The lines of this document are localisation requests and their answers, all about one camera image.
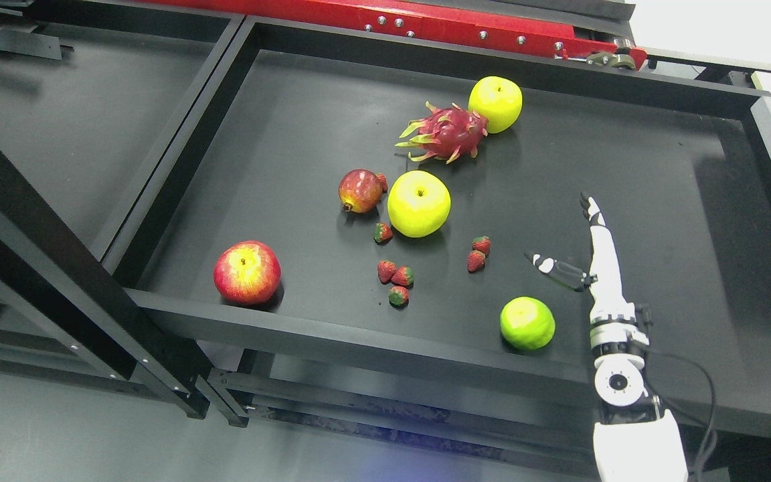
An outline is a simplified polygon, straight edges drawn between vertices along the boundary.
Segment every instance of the robotic arm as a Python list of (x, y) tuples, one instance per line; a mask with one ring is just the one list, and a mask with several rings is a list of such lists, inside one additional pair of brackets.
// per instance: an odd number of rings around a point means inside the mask
[(623, 295), (612, 232), (593, 197), (582, 194), (590, 223), (591, 267), (533, 255), (536, 268), (576, 291), (590, 290), (590, 343), (594, 388), (602, 399), (594, 424), (594, 457), (603, 482), (685, 482), (688, 479), (677, 421), (645, 385), (645, 353), (651, 342), (639, 327), (636, 305)]

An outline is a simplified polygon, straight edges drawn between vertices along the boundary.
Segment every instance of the gray floor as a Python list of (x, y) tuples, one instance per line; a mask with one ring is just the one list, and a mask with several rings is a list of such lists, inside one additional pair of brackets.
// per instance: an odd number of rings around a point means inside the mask
[(0, 482), (573, 481), (502, 463), (0, 375)]

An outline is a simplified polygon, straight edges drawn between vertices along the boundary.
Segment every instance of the black cable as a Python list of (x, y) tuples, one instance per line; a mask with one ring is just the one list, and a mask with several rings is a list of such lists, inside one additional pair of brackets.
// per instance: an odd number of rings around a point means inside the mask
[[(718, 442), (718, 434), (715, 433), (715, 411), (716, 411), (715, 384), (713, 384), (712, 376), (709, 375), (709, 372), (707, 372), (707, 369), (701, 366), (701, 364), (695, 362), (694, 360), (687, 359), (687, 357), (681, 357), (680, 355), (675, 355), (673, 353), (664, 353), (663, 351), (657, 351), (649, 347), (648, 345), (635, 341), (634, 339), (630, 339), (630, 342), (637, 344), (640, 348), (642, 348), (642, 350), (645, 350), (646, 353), (659, 355), (661, 357), (669, 357), (669, 359), (677, 359), (685, 363), (691, 364), (698, 370), (701, 370), (701, 373), (703, 373), (705, 378), (707, 378), (707, 383), (709, 384), (709, 395), (710, 395), (709, 418), (707, 418), (707, 423), (704, 424), (703, 421), (700, 421), (699, 419), (693, 417), (690, 414), (686, 414), (686, 412), (681, 411), (679, 408), (676, 409), (677, 412), (680, 412), (680, 414), (685, 415), (686, 417), (691, 418), (702, 425), (706, 425), (706, 429), (704, 430), (704, 436), (701, 439), (701, 444), (698, 445), (698, 451), (695, 453), (695, 460), (694, 460), (694, 463), (692, 463), (694, 473), (695, 473), (695, 480), (697, 480), (698, 482), (701, 482), (701, 473), (703, 472), (704, 464), (707, 463), (707, 459), (710, 457), (710, 455), (713, 454), (716, 443)], [(660, 397), (660, 399), (664, 400), (664, 402), (667, 403), (668, 406), (673, 408), (673, 404), (670, 403), (669, 400), (663, 399), (662, 396), (660, 396), (660, 394), (658, 393), (656, 394), (656, 396)]]

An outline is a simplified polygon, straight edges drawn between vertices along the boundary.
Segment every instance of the lime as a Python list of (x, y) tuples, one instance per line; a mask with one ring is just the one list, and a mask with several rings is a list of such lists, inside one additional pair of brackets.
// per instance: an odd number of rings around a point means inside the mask
[(520, 296), (502, 308), (501, 335), (520, 350), (536, 350), (555, 335), (555, 318), (541, 300)]

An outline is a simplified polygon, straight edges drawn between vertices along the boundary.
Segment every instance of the dragon fruit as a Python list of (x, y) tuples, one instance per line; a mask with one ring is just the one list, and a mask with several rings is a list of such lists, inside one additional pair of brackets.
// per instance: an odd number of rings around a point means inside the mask
[(405, 143), (397, 143), (395, 147), (420, 147), (425, 149), (424, 155), (413, 157), (411, 161), (420, 162), (431, 157), (447, 159), (450, 164), (454, 159), (470, 153), (478, 155), (478, 143), (487, 135), (487, 118), (478, 112), (461, 109), (457, 104), (447, 109), (438, 109), (430, 102), (426, 103), (431, 114), (426, 118), (410, 121), (400, 137), (407, 137), (418, 129), (418, 134)]

